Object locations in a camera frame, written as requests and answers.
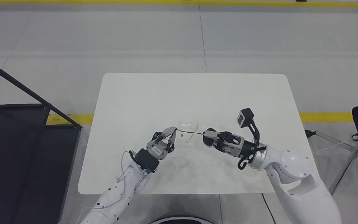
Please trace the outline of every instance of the floor seam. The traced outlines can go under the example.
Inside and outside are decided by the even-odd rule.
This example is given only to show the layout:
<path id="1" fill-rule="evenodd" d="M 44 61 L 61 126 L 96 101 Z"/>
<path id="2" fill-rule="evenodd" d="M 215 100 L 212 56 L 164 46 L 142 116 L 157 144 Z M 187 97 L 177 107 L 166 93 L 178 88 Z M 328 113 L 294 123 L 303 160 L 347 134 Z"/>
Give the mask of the floor seam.
<path id="1" fill-rule="evenodd" d="M 34 13 L 35 13 L 35 11 L 32 12 L 30 18 L 27 20 L 26 25 L 24 26 L 24 28 L 22 29 L 20 35 L 18 36 L 18 38 L 17 38 L 17 40 L 16 40 L 16 43 L 13 45 L 13 47 L 12 47 L 10 53 L 9 53 L 9 56 L 8 56 L 8 57 L 6 58 L 6 60 L 5 60 L 5 63 L 4 63 L 4 66 L 3 66 L 4 68 L 5 68 L 6 62 L 7 62 L 8 59 L 11 57 L 12 52 L 15 50 L 15 47 L 17 46 L 17 44 L 18 44 L 18 42 L 19 42 L 19 40 L 20 40 L 20 38 L 21 38 L 23 32 L 25 31 L 25 29 L 27 28 L 27 26 L 30 24 L 30 20 L 31 20 L 32 16 L 34 15 Z"/>
<path id="2" fill-rule="evenodd" d="M 221 218 L 222 218 L 222 224 L 224 223 L 224 220 L 223 220 L 223 210 L 222 210 L 222 198 L 219 194 L 219 204 L 220 204 L 220 215 L 221 215 Z"/>
<path id="3" fill-rule="evenodd" d="M 206 56 L 205 56 L 204 34 L 203 34 L 203 32 L 202 32 L 202 22 L 201 22 L 201 9 L 200 9 L 200 5 L 199 5 L 199 17 L 200 17 L 200 27 L 201 27 L 202 49 L 204 50 L 205 72 L 207 73 L 208 70 L 206 69 Z"/>

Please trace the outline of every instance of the white table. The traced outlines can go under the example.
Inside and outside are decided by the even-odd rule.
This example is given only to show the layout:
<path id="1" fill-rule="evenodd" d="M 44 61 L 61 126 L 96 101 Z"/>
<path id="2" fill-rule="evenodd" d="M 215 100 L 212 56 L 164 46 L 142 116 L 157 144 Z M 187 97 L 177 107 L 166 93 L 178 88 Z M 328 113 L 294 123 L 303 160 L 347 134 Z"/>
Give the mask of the white table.
<path id="1" fill-rule="evenodd" d="M 198 132 L 214 128 L 252 139 L 236 117 L 251 108 L 260 142 L 302 150 L 317 172 L 287 78 L 282 74 L 108 73 L 103 77 L 78 191 L 102 194 L 121 170 L 123 148 L 139 151 L 154 132 L 197 121 Z M 177 144 L 159 164 L 142 194 L 226 194 L 274 192 L 264 171 L 237 168 L 232 156 Z M 123 166 L 131 163 L 128 154 Z"/>

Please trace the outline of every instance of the floor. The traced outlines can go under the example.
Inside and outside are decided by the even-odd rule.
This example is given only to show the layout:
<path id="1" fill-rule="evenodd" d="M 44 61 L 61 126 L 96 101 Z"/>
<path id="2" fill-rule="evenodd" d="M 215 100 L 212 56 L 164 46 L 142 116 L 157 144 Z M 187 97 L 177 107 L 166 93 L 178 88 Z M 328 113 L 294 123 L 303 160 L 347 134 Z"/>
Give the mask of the floor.
<path id="1" fill-rule="evenodd" d="M 358 105 L 357 10 L 208 6 L 2 6 L 0 68 L 66 114 L 93 114 L 107 72 L 282 73 L 299 111 L 350 111 Z M 0 104 L 33 102 L 0 82 Z M 310 123 L 341 140 L 352 123 Z M 76 223 L 98 195 L 77 184 L 88 135 L 80 139 L 62 223 Z M 309 139 L 321 178 L 333 181 L 348 152 Z M 356 223 L 358 166 L 334 199 L 343 223 Z M 290 223 L 274 194 L 276 223 Z M 273 223 L 261 194 L 139 195 L 120 223 L 190 214 L 213 223 Z"/>

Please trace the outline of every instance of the metal rod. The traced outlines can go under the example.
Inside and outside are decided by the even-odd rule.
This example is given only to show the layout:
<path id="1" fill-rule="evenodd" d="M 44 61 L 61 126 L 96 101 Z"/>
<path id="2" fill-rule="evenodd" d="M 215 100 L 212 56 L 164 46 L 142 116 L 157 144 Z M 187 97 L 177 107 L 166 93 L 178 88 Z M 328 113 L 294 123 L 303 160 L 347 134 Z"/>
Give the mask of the metal rod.
<path id="1" fill-rule="evenodd" d="M 327 141 L 329 141 L 329 142 L 332 142 L 333 144 L 339 144 L 338 146 L 340 146 L 340 147 L 342 147 L 342 148 L 344 148 L 344 149 L 346 149 L 346 150 L 348 150 L 348 151 L 350 151 L 350 152 L 352 152 L 353 149 L 354 149 L 354 147 L 351 146 L 350 144 L 341 142 L 341 141 L 339 141 L 339 140 L 337 140 L 337 139 L 335 139 L 335 138 L 332 138 L 331 136 L 328 136 L 328 135 L 326 135 L 326 134 L 324 134 L 324 133 L 322 133 L 322 132 L 320 132 L 320 131 L 318 131 L 318 130 L 315 131 L 315 134 L 316 134 L 317 136 L 320 136 L 321 138 L 324 138 L 325 140 L 327 140 Z"/>
<path id="2" fill-rule="evenodd" d="M 65 115 L 64 113 L 62 113 L 59 109 L 57 109 L 56 107 L 52 106 L 52 104 L 50 104 L 49 102 L 47 102 L 46 100 L 44 100 L 41 96 L 37 95 L 36 93 L 34 93 L 31 89 L 27 88 L 24 84 L 22 84 L 21 82 L 19 82 L 18 80 L 16 80 L 15 78 L 13 78 L 12 76 L 10 76 L 8 73 L 6 73 L 4 70 L 0 69 L 0 76 L 2 76 L 4 79 L 8 80 L 10 83 L 14 84 L 16 87 L 18 87 L 20 90 L 24 91 L 25 93 L 29 94 L 30 96 L 32 96 L 33 98 L 35 98 L 37 101 L 39 101 L 40 103 L 44 104 L 45 106 L 48 106 L 51 110 L 53 110 L 55 113 L 57 113 L 58 115 L 60 115 L 61 117 L 63 117 L 64 119 L 66 119 L 67 121 L 69 121 L 71 124 L 73 124 L 76 128 L 78 128 L 79 130 L 82 130 L 82 126 L 79 125 L 77 122 L 75 122 L 74 120 L 72 120 L 69 116 Z"/>
<path id="3" fill-rule="evenodd" d="M 358 144 L 354 147 L 353 151 L 351 152 L 347 164 L 344 166 L 344 168 L 338 174 L 338 176 L 334 180 L 333 184 L 329 187 L 330 194 L 333 195 L 336 192 L 338 186 L 340 185 L 340 183 L 342 182 L 343 178 L 345 177 L 345 175 L 349 171 L 350 167 L 355 162 L 357 156 L 358 156 Z"/>

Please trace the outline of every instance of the black cable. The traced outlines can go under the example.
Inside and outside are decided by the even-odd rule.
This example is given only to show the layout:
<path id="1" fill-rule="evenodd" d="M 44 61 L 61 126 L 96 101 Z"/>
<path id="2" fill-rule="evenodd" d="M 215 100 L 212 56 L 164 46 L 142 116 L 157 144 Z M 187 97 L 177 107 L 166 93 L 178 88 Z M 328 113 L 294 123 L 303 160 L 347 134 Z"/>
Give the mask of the black cable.
<path id="1" fill-rule="evenodd" d="M 264 201 L 264 202 L 265 202 L 265 204 L 266 204 L 266 207 L 267 207 L 268 211 L 270 212 L 270 215 L 271 215 L 272 220 L 274 221 L 274 224 L 276 224 L 276 221 L 275 221 L 274 215 L 272 214 L 272 212 L 271 212 L 271 210 L 270 210 L 269 206 L 267 205 L 267 202 L 266 202 L 265 196 L 263 196 L 263 194 L 261 194 L 261 195 L 262 195 L 263 201 Z"/>
<path id="2" fill-rule="evenodd" d="M 186 132 L 186 133 L 201 134 L 201 135 L 203 135 L 202 133 L 199 133 L 199 132 L 187 132 L 187 131 L 185 131 L 185 130 L 179 130 L 179 129 L 177 129 L 177 131 L 179 131 L 179 132 Z"/>

